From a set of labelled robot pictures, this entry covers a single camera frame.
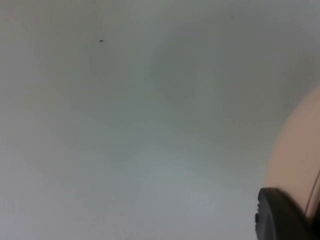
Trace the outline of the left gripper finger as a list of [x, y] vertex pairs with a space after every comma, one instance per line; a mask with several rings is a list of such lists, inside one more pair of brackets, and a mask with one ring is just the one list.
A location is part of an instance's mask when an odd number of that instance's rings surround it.
[[318, 240], [320, 226], [308, 222], [298, 205], [274, 187], [258, 192], [255, 233], [258, 240]]

